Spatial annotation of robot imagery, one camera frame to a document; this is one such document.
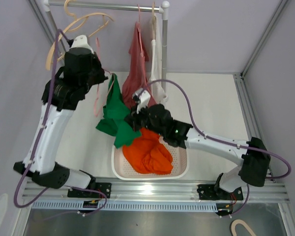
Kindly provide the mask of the white t shirt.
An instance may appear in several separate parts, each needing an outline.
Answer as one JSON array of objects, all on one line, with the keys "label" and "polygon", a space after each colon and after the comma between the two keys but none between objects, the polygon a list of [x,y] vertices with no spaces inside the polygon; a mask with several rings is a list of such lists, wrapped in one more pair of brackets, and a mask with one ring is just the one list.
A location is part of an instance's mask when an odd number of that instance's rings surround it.
[{"label": "white t shirt", "polygon": [[[162,77],[162,41],[160,35],[160,28],[156,17],[156,38],[151,40],[151,73],[149,81],[160,80]],[[156,103],[165,105],[168,100],[168,96],[165,90],[162,88],[161,82],[156,82],[151,85],[151,94]]]}]

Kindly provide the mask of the orange t shirt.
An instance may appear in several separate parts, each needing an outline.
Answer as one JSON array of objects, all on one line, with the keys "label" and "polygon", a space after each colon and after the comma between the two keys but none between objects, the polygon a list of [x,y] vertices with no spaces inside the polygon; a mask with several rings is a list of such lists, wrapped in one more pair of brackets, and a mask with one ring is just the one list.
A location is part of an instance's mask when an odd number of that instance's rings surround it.
[{"label": "orange t shirt", "polygon": [[173,157],[160,143],[160,136],[146,128],[141,129],[141,134],[131,145],[122,147],[128,163],[140,174],[170,174]]}]

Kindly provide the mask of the green t shirt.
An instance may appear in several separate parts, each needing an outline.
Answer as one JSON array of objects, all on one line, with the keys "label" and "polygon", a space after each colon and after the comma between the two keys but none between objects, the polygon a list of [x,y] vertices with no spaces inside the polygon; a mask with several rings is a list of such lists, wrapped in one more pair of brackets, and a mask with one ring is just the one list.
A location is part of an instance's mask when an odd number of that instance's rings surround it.
[{"label": "green t shirt", "polygon": [[114,146],[116,148],[130,146],[136,138],[141,136],[140,131],[133,131],[125,121],[129,114],[130,109],[123,102],[118,77],[113,73],[109,81],[106,104],[103,106],[103,118],[96,129],[115,137]]}]

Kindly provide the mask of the pink t shirt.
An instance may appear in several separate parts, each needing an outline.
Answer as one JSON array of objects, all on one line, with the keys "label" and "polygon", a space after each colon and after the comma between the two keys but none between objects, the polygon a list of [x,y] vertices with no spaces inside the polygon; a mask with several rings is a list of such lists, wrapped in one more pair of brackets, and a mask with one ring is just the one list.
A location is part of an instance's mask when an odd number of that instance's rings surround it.
[{"label": "pink t shirt", "polygon": [[132,95],[133,93],[138,90],[139,88],[145,87],[148,83],[147,75],[146,75],[146,66],[145,62],[149,61],[149,56],[144,46],[143,40],[143,49],[145,51],[145,59],[140,56],[139,51],[139,41],[138,41],[138,22],[135,23],[134,33],[132,37],[131,46],[129,49],[129,54],[131,56],[130,59],[130,71],[122,86],[122,98],[123,102],[127,108],[131,109],[136,105],[136,102],[133,100]]}]

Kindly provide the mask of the pink hanger of green shirt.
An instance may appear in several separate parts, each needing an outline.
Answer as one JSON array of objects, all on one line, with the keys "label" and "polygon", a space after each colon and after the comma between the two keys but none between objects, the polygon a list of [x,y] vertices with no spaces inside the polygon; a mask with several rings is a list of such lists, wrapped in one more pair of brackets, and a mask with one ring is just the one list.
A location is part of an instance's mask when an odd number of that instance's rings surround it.
[{"label": "pink hanger of green shirt", "polygon": [[[96,42],[96,54],[97,54],[98,58],[100,59],[100,43],[99,43],[98,37],[96,38],[95,42]],[[113,85],[114,85],[114,79],[113,79],[111,85],[109,86],[108,91],[105,95],[105,99],[101,105],[99,105],[99,103],[98,103],[100,95],[101,95],[100,94],[100,84],[97,85],[96,98],[95,98],[94,107],[93,107],[95,117],[98,117],[100,115],[100,113],[105,105],[105,102],[107,101],[108,95],[113,88]]]}]

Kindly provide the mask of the beige wooden hanger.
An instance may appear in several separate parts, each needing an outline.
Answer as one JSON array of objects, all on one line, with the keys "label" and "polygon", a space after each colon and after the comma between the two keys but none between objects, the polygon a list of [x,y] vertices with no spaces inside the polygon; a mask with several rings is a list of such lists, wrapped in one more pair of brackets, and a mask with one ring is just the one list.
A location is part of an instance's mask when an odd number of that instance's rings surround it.
[{"label": "beige wooden hanger", "polygon": [[[103,24],[100,25],[99,28],[96,29],[94,32],[87,35],[89,39],[93,37],[94,35],[96,35],[99,31],[104,29],[110,22],[114,22],[114,19],[111,16],[102,12],[93,12],[93,13],[85,14],[81,17],[78,17],[75,13],[70,12],[68,10],[68,5],[73,2],[76,2],[76,0],[65,0],[63,3],[64,12],[66,13],[67,16],[70,16],[73,18],[73,21],[65,29],[62,30],[63,33],[75,32],[79,30],[81,27],[83,27],[83,25],[88,21],[90,17],[101,16],[103,20]],[[64,36],[61,33],[59,33],[58,36],[55,36],[54,42],[51,45],[46,58],[45,68],[47,71],[50,71],[51,66],[56,64],[55,62],[52,62],[53,57],[58,55],[58,53],[55,52],[56,43],[59,43],[63,38]]]}]

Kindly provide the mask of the beige hanger of white shirt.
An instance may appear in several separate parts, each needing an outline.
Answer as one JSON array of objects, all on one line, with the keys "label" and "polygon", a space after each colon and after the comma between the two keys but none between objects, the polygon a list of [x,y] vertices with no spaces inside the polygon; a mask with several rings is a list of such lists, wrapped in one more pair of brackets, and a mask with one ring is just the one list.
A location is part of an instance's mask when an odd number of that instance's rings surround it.
[{"label": "beige hanger of white shirt", "polygon": [[152,22],[152,40],[155,40],[156,36],[156,17],[155,17],[155,2],[152,3],[152,18],[151,18],[151,22]]}]

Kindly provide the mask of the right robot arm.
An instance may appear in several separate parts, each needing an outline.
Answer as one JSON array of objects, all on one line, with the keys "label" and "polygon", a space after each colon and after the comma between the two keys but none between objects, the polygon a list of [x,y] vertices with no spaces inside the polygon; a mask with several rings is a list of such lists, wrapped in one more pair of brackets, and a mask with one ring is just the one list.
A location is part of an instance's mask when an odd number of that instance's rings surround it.
[{"label": "right robot arm", "polygon": [[236,167],[221,173],[214,185],[198,186],[201,200],[230,200],[232,196],[243,200],[238,193],[243,186],[263,187],[265,184],[271,157],[265,153],[266,148],[259,138],[232,141],[200,134],[193,125],[173,119],[161,104],[140,111],[133,107],[124,120],[134,131],[146,128],[161,135],[172,147],[205,151],[235,163]]}]

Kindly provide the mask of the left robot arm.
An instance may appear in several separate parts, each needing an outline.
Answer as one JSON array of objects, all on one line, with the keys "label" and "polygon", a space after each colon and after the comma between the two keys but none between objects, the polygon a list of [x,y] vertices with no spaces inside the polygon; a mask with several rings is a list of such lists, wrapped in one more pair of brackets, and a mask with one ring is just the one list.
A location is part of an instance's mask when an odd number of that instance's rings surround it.
[{"label": "left robot arm", "polygon": [[96,192],[92,176],[56,162],[56,154],[68,121],[91,87],[107,80],[93,50],[75,47],[64,55],[64,66],[52,69],[51,80],[42,95],[41,120],[27,157],[16,162],[21,174],[16,191],[26,177],[45,188],[78,188],[85,197]]}]

